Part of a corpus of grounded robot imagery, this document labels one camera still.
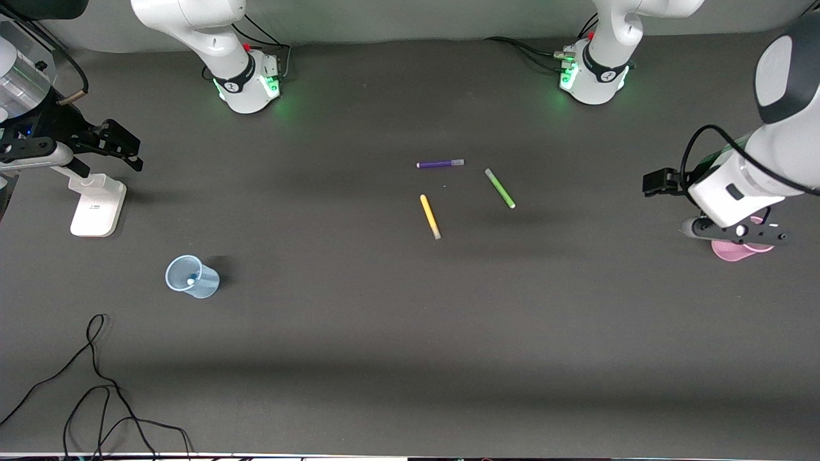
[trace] black cable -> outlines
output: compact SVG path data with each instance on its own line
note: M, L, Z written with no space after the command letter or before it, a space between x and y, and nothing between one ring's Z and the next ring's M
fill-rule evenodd
M689 143L686 145L686 150L683 153L683 157L681 158L681 189L683 190L686 197L689 198L692 203L694 201L689 196L689 188L690 185L686 181L686 162L689 160L689 155L692 151L692 147L695 145L695 141L698 140L701 134L703 134L706 130L714 130L717 131L721 137L731 146L731 148L735 149L741 157L743 157L747 162L754 165L760 171L762 171L767 176L771 177L772 179L791 187L792 189L797 189L800 192L804 192L806 194L817 195L820 196L820 190L811 189L804 185L798 184L792 180L788 180L783 176L778 175L772 170L766 168L763 164L755 160L752 156L749 155L723 128L717 125L704 125L701 126L693 135L692 138L689 140Z
M256 43L261 43L263 45L267 45L267 46L270 46L270 47L290 48L290 45L283 45L282 43L279 43L278 41L276 41L276 43L270 43L270 42L265 42L265 41L262 41L262 40L259 40L259 39L255 39L254 37L251 37L250 35L245 34L243 31L239 30L239 27L237 27L236 24L231 24L230 26L233 27L234 30L236 30L237 34L242 35L246 39L252 40Z
M288 75L288 72L290 71L290 54L291 54L291 51L293 50L293 47L291 47L290 45L287 45L287 44L283 44L277 39L274 39L272 35L268 34L262 27L259 27L259 25L256 22L253 22L253 20L251 18L249 18L248 15L245 15L245 18L247 18L248 21L251 22L251 24L256 26L256 28L259 29L265 36L267 36L269 39L273 40L274 43L264 42L262 40L255 39L254 37L251 37L250 35L245 34L242 30L239 30L239 27L237 27L236 24L231 24L230 26L233 27L234 30L236 30L237 34L242 35L246 39L252 40L256 43L260 43L260 44L271 46L271 47L285 48L285 49L288 50L287 57L285 58L285 71L281 72L281 76L280 76L281 78L284 79Z
M547 66L546 64L544 64L543 62L538 61L537 59L535 59L533 56L527 54L526 52L522 51L522 55L525 58L527 58L528 60L530 60L530 62L532 62L533 64L535 64L536 66L538 66L542 69L546 69L547 71L558 72L558 73L563 72L563 69L561 69L559 67Z
M545 69L545 70L547 70L547 71L553 71L553 72L559 72L559 73L560 73L560 72L563 72L563 69L561 69L561 68L559 68L559 67L547 66L546 64L544 64L543 62L539 61L538 59L536 59L535 57L533 57L532 55L530 55L530 54L529 54L529 52L532 52L532 53L534 53L534 54L536 54L536 55L538 55L538 56L542 56L542 57L552 57L552 56L553 56L553 54L552 54L551 52L541 51L541 50L539 50L539 49L537 49L537 48L533 48L533 47L531 47L530 45L527 45L526 43L522 43L522 42L520 42L520 41L518 41L518 40L515 40L515 39L510 39L510 38L508 38L508 37L498 37L498 36L496 36L496 37L488 37L488 38L486 38L485 40L489 40L489 41L491 41L491 42L503 42L503 43L509 43L509 44L511 44L513 47L515 47L515 49L517 49L519 52L521 52L521 53L522 53L522 55L524 55L524 57L525 57L526 59L528 59L530 62L532 62L532 63L533 63L533 64L535 64L536 66L538 66L538 67L540 67L540 68L542 68L542 69Z
M106 433L106 435L102 438L102 444L100 444L100 446L98 447L98 450L101 450L100 451L101 455L103 453L102 452L102 445L106 442L106 440L108 440L108 437L111 436L111 434L114 432L114 430L120 424L122 424L123 422L126 422L126 421L142 422L142 423L145 423L145 424L151 424L153 426L163 427L165 429L171 429L173 431L179 432L182 435L182 441L185 444L185 453L188 455L188 459L190 459L190 453L194 449L194 443L191 441L191 437L188 435L188 432L186 432L185 429L183 429L181 427L177 427L177 426L171 426L170 424L163 424L161 422L151 421L150 419L142 419L142 418L134 419L131 416L126 416L124 418L120 418L119 421L115 422L114 425L111 426L111 429L109 429L108 432Z
M509 43L513 47L525 49L528 52L531 52L533 54L537 54L539 56L546 56L546 57L552 57L553 56L553 54L551 52L546 52L546 51L539 50L538 48L533 48L530 45L528 45L528 44L526 44L522 41L515 40L515 39L510 39L509 37L494 36L494 37L487 37L485 40L489 40L491 42Z
M260 32L262 32L262 33L263 33L266 37L268 37L269 39L273 40L275 43L278 43L280 46L285 46L285 45L283 45L282 43L280 43L280 42L279 42L279 40L274 39L274 38L273 38L273 35L268 34L268 33L267 33L267 32L266 32L266 31L265 31L262 27L259 27L259 24L257 24L257 23L256 23L256 21L254 21L253 19L251 19L251 16L245 15L245 19L247 19L247 20L248 20L248 22L250 22L251 24L253 24L253 26L254 26L254 27L256 27L257 29L259 29L259 31L260 31Z
M94 330L93 327L97 323L97 320L99 320L99 323L98 323L99 325L97 326L96 330ZM48 379L40 381L37 384L35 384L34 386L32 386L31 389L29 389L29 391L25 394L23 399L20 401L20 403L18 403L17 406L0 422L0 427L3 424L6 424L6 422L12 416L14 416L15 413L17 413L17 411L25 404L25 402L28 401L31 394L38 387L40 387L42 384L45 384L45 383L59 377L63 372L65 372L74 363L74 361L83 352L85 352L86 349L91 349L91 363L92 363L92 366L93 366L93 369L94 369L94 373L97 375L97 377L103 379L104 381L107 381L108 384L97 385L97 386L93 386L93 387L89 388L87 391L85 391L83 396L80 397L80 400L77 401L76 405L71 410L71 413L69 414L69 417L66 420L66 424L63 427L63 433L62 433L62 436L63 436L63 438L62 438L63 451L64 451L64 455L66 456L66 459L68 459L68 442L67 442L66 438L68 436L68 431L69 431L69 428L71 426L71 422L73 421L74 416L76 415L77 411L80 409L80 406L82 405L82 403L96 390L105 390L106 391L106 399L105 399L105 402L102 406L102 416L100 418L100 426L99 426L99 432L98 432L98 436L97 436L98 446L97 446L97 449L94 451L94 454L99 452L100 456L102 457L103 444L105 443L107 438L111 435L114 428L117 427L123 421L131 420L131 421L134 421L134 423L136 424L137 431L139 432L139 436L142 439L142 442L145 444L145 446L149 450L151 450L151 453L154 454L155 456L157 455L157 451L151 446L151 443L148 442L148 438L145 436L145 432L143 431L141 423L151 424L151 425L154 425L154 426L163 427L163 428L166 428L166 429L171 429L173 431L179 432L183 437L183 442L185 444L185 452L186 452L186 454L188 454L188 456L190 458L190 453L191 453L191 450L194 447L194 444L191 442L190 436L188 436L188 433L185 431L185 429L183 429L181 427L177 427L177 426L172 426L170 424L164 424L164 423L161 423L161 422L151 421L149 419L137 418L137 416L136 416L136 414L134 414L134 410L131 408L131 405L129 404L128 400L125 398L125 396L122 393L122 387L120 386L120 383L117 382L116 380L114 380L113 378L110 378L110 377L107 377L106 375L103 375L103 373L100 371L99 361L98 361L98 357L97 357L97 350L96 350L96 346L94 344L94 341L100 335L100 332L103 330L104 325L105 325L105 316L103 314L97 314L97 315L91 317L91 320L89 321L89 324L85 327L86 344L82 348L80 348L80 350L78 350L71 357L71 359L68 361L68 363L66 363L66 365L63 366L63 368L60 369L60 371L58 371L57 373L55 373L53 376L49 377ZM116 422L114 424L114 426L108 431L108 433L103 437L103 427L105 425L105 416L106 416L106 412L108 410L108 403L109 403L110 398L111 398L111 390L112 389L115 391L117 397L122 402L123 406L125 406L126 410L128 411L129 416L127 416L125 418L122 418L120 421Z
M587 32L589 32L589 31L590 31L590 29L592 29L593 27L595 27L595 26L597 26L597 25L598 25L598 20L596 19L596 20L595 20L595 22L593 22L592 24L590 24L590 25L589 25L589 27L584 28L584 29L581 31L581 33L580 33L580 34L578 34L578 38L579 38L579 39L580 39L580 38L582 38L582 37L583 37L583 36L584 36Z
M820 8L820 0L817 0L817 1L815 1L815 2L812 2L812 4L811 4L811 5L809 5L808 7L806 7L805 11L803 11L802 13L800 13L800 15L801 15L801 16L805 16L805 15L809 14L811 11L816 11L818 8Z
M592 20L594 20L597 17L598 17L598 13L596 12L594 15L590 16L590 19L586 20L586 23L584 23L584 26L581 27L581 32L578 33L578 38L579 39L581 37L583 37L584 33L587 30L589 30L590 28L592 28L592 26L594 26L595 24L598 24L598 21L596 21L595 23L592 23Z
M38 388L38 387L40 387L41 385L43 385L43 384L45 384L45 383L47 383L47 382L51 381L52 379L55 379L55 378L59 377L59 376L60 376L60 375L61 375L61 374L65 371L65 370L67 370L67 369L68 369L68 367L70 367L70 366L71 366L71 364L72 364L72 363L74 363L74 361L77 359L77 357L79 357L79 356L80 356L80 354L82 354L83 352L85 352L85 350L86 350L86 349L88 349L89 347L91 347L91 341L96 340L96 339L97 339L97 335L99 335L99 331L97 331L97 333L93 336L93 338L92 338L92 339L91 339L91 340L90 340L90 341L89 341L89 342L88 342L85 346L83 346L80 350L78 350L78 351L77 351L77 353L76 353L76 354L74 354L74 356L73 356L73 357L71 357L71 359L68 361L68 363L66 363L66 365L65 365L65 366L63 366L63 368L60 368L60 371L59 371L59 372L54 373L54 375L53 375L53 376L51 376L51 377L49 377L48 379L44 379L44 380L42 380L41 382L38 382L37 384L35 384L35 385L31 386L31 389L29 389L29 391L25 393L25 396L23 396L23 400L21 400L21 401L20 401L20 403L18 403L18 404L17 404L17 406L16 406L16 407L15 407L15 408L14 408L14 409L13 409L13 410L12 410L12 411L8 414L8 415L6 415L6 417L5 417L5 418L3 418L3 419L2 419L2 421L0 421L0 427L2 427L4 424L6 424L6 422L7 422L7 421L8 421L8 420L12 417L12 416L14 416L14 413L17 413L17 410L19 410L19 409L20 409L20 407L22 407L22 406L23 406L23 404L25 404L25 402L26 402L26 401L28 401L29 397L31 396L31 393L32 393L32 392L34 392L34 390L35 390L35 389L37 389L37 388Z

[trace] gray table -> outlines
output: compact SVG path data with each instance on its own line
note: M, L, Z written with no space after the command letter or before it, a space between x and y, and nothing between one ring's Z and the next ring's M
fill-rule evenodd
M70 235L64 178L21 177L0 224L0 413L108 313L103 370L199 451L817 459L820 203L784 203L792 245L730 264L679 233L684 199L640 192L704 123L759 125L771 37L646 39L603 107L501 43L298 48L252 116L191 52L86 55L80 108L137 134L145 170L84 156L129 187L104 240ZM184 253L222 274L212 298L165 287ZM86 358L43 388L0 451L60 450L94 382ZM100 404L75 424L85 450ZM114 446L144 451L133 427Z

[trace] white wall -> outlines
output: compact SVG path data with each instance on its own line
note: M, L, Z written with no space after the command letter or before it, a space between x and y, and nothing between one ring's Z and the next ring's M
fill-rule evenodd
M770 30L812 0L706 0L691 18L645 18L652 34ZM286 43L363 43L404 39L568 37L595 12L590 0L248 0L248 14ZM185 49L142 26L129 0L91 0L73 21L47 21L72 48L105 52ZM239 24L255 33L246 21Z

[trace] plastic cup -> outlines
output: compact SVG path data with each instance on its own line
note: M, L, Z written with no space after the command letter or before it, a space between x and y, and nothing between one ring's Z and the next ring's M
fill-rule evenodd
M186 254L171 261L165 270L165 283L174 291L194 298L207 298L219 288L219 274L196 256Z
M761 217L752 216L750 220L755 224L763 222ZM753 254L766 253L774 249L771 245L761 244L736 244L727 242L725 240L712 240L712 251L715 252L718 258L728 262L738 262L741 259L748 258Z

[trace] clear plastic cup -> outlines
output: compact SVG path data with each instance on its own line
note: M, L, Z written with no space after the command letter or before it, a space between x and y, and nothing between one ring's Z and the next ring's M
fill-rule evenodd
M171 261L165 270L165 283L174 291L194 298L207 298L219 288L219 274L196 256L186 254Z

